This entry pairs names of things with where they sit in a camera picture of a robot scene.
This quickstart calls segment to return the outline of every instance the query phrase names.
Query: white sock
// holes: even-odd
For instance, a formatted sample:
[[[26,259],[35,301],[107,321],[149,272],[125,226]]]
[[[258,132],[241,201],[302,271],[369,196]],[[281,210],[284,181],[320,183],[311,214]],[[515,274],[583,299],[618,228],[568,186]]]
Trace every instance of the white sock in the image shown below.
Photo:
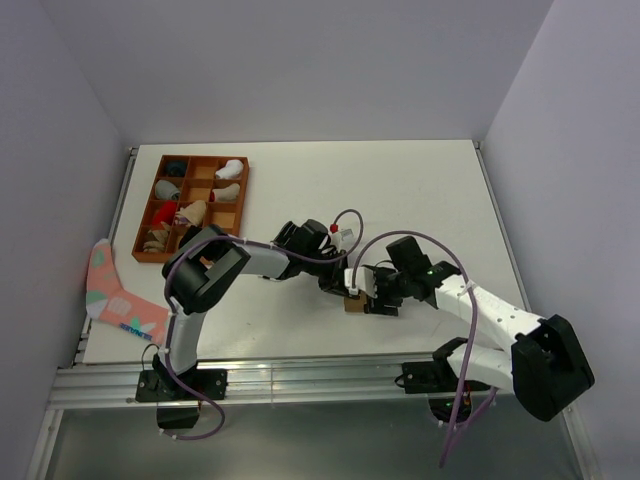
[[[227,164],[216,172],[216,178],[220,180],[231,180],[237,178],[242,173],[244,164],[240,160],[229,160]]]

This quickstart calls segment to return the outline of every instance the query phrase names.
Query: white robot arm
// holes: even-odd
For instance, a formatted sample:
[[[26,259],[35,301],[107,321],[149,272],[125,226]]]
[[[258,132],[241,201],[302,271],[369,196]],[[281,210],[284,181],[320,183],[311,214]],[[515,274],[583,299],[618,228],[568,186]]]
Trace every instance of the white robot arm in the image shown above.
[[[162,390],[169,399],[184,398],[181,397],[184,392],[167,372],[167,357],[181,381],[197,383],[196,348],[204,317],[240,274],[286,280],[305,272],[318,278],[323,291],[364,300],[363,313],[395,316],[403,300],[412,297],[467,322],[472,317],[468,290],[473,289],[478,329],[499,348],[474,345],[467,380],[515,393],[525,409],[543,421],[553,418],[594,383],[593,373],[567,320],[557,315],[542,318],[510,305],[473,282],[465,284],[455,266],[444,261],[432,264],[411,236],[387,246],[393,268],[359,267],[352,283],[353,270],[348,268],[347,259],[332,260],[344,252],[331,248],[327,229],[314,220],[300,227],[291,222],[283,227],[273,245],[286,249],[287,253],[243,245],[237,239],[207,244],[226,234],[215,225],[196,230],[163,268],[178,313],[170,348],[161,350],[154,358],[159,381],[145,388]],[[185,252],[191,252],[189,257],[181,258]],[[203,258],[213,265],[205,266]],[[465,339],[453,339],[438,349],[432,360],[415,365],[415,374],[404,377],[405,392],[455,390],[466,347]],[[406,374],[409,368],[412,365],[403,365],[403,372]],[[158,401],[157,397],[145,398]]]

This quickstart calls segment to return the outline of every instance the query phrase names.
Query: white table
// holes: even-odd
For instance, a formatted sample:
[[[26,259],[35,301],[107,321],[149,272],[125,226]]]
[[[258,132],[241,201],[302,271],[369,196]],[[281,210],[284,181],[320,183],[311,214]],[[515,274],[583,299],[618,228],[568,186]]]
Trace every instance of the white table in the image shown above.
[[[458,254],[475,281],[523,307],[468,140],[140,147],[113,248],[123,286],[149,301],[164,305],[161,265],[138,263],[131,249],[158,162],[167,154],[249,158],[243,236],[268,241],[288,220],[313,218],[328,225],[341,210],[356,208],[365,219],[364,242],[395,229],[428,233]],[[340,226],[355,229],[357,220],[345,217]],[[366,263],[387,258],[389,242],[371,248]],[[433,261],[446,258],[438,248],[420,244]],[[432,352],[467,332],[463,322],[413,300],[405,301],[397,318],[346,314],[342,298],[321,292],[316,279],[305,274],[284,283],[241,276],[207,315],[198,354],[203,359],[274,359]],[[480,342],[487,344],[482,337]],[[94,321],[84,363],[137,362],[145,345]]]

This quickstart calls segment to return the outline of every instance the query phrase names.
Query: pink sock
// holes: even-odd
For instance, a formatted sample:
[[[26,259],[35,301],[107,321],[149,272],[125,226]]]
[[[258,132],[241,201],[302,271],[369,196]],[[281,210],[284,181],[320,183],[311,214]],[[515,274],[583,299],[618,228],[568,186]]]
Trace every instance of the pink sock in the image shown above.
[[[86,303],[91,318],[158,345],[164,342],[169,311],[122,288],[113,264],[111,245],[106,239],[96,243],[91,251]]]

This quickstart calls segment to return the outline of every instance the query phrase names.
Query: fabric item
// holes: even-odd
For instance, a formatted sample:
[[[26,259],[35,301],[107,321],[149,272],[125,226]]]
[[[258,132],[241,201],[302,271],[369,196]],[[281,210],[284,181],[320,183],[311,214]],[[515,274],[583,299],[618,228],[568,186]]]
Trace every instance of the fabric item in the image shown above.
[[[229,160],[224,167],[216,171],[216,178],[220,180],[238,178],[242,173],[242,170],[244,170],[244,163],[237,159]]]
[[[164,342],[169,311],[122,288],[107,239],[100,240],[91,251],[86,306],[94,320],[158,345]]]
[[[147,253],[164,253],[169,240],[169,230],[171,227],[161,222],[160,225],[149,230],[142,245],[142,251]]]
[[[228,202],[233,203],[240,193],[240,185],[232,183],[226,188],[214,188],[211,190],[210,200],[212,202]]]
[[[173,217],[176,214],[176,210],[178,210],[177,202],[174,202],[171,200],[169,200],[168,202],[165,202],[162,205],[162,207],[160,207],[160,210],[158,210],[153,216],[153,219],[151,220],[151,225],[158,226],[158,225],[161,225],[162,223],[171,225],[173,223]]]
[[[180,189],[169,180],[158,180],[155,187],[156,198],[159,200],[178,200]]]
[[[207,204],[204,200],[196,200],[191,205],[181,208],[175,216],[175,225],[193,225],[199,227],[204,220]]]
[[[169,162],[164,167],[167,177],[184,177],[187,174],[187,162]]]

